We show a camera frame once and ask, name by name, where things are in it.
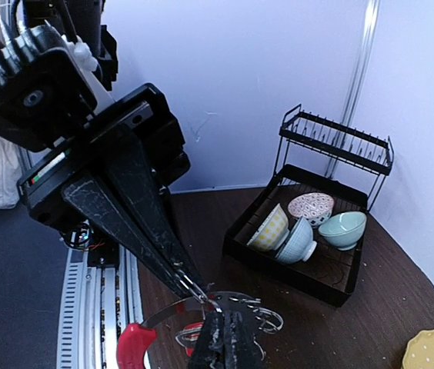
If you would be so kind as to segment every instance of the white backdrop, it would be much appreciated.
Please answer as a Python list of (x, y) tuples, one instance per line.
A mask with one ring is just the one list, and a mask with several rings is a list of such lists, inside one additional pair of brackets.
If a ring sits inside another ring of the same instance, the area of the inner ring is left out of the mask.
[(434, 2), (382, 2), (353, 124), (392, 136), (395, 164), (373, 214), (434, 284)]
[[(190, 172), (173, 190), (262, 185), (283, 114), (299, 102), (338, 120), (357, 59), (366, 1), (106, 3), (119, 44), (116, 98), (145, 81), (166, 95)], [(327, 160), (298, 151), (301, 165)]]

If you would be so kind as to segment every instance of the dish rack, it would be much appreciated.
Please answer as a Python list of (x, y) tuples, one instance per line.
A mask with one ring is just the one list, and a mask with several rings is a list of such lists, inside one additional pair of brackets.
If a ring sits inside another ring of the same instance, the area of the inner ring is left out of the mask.
[[(324, 192), (335, 200), (334, 214), (362, 211), (365, 214), (378, 197), (386, 176), (392, 170), (394, 151), (389, 137), (375, 138), (318, 115), (306, 113), (301, 105), (285, 113), (280, 128), (280, 142), (272, 179), (253, 203), (227, 230), (223, 254), (243, 264), (304, 291), (315, 298), (340, 307), (356, 288), (364, 236), (350, 251), (339, 251), (328, 245), (314, 230), (317, 247), (307, 262), (283, 265), (275, 261), (275, 253), (262, 253), (246, 246), (272, 209), (309, 192)], [(290, 145), (299, 145), (330, 158), (345, 162), (374, 175), (368, 194), (338, 181), (314, 174), (288, 163)], [(296, 220), (287, 212), (289, 227)]]

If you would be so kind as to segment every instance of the gray carpet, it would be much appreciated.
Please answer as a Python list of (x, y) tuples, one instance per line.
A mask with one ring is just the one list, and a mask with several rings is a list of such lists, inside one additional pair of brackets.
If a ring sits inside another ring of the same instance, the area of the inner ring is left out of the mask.
[(55, 367), (66, 255), (24, 207), (0, 211), (0, 369)]

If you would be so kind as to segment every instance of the yellow bowl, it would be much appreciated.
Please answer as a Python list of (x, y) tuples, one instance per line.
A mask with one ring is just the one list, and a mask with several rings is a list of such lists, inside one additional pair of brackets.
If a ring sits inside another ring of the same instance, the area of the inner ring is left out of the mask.
[(434, 330), (420, 331), (409, 341), (402, 369), (434, 369)]
[(289, 235), (289, 219), (280, 204), (277, 204), (248, 241), (258, 251), (276, 250)]

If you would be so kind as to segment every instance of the wooden table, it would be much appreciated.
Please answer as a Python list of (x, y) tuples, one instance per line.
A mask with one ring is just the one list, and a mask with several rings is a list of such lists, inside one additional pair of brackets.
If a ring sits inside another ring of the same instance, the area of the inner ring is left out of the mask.
[[(283, 283), (222, 256), (224, 233), (260, 190), (215, 191), (174, 196), (184, 245), (214, 291), (233, 290), (262, 299), (278, 311), (284, 329), (260, 336), (269, 368), (397, 368), (407, 341), (434, 328), (434, 287), (374, 218), (369, 218), (362, 265), (354, 295), (331, 307)], [(140, 267), (145, 316), (175, 301), (163, 284)], [(174, 339), (185, 324), (172, 319), (159, 326), (150, 349), (152, 368), (183, 369), (182, 347)]]

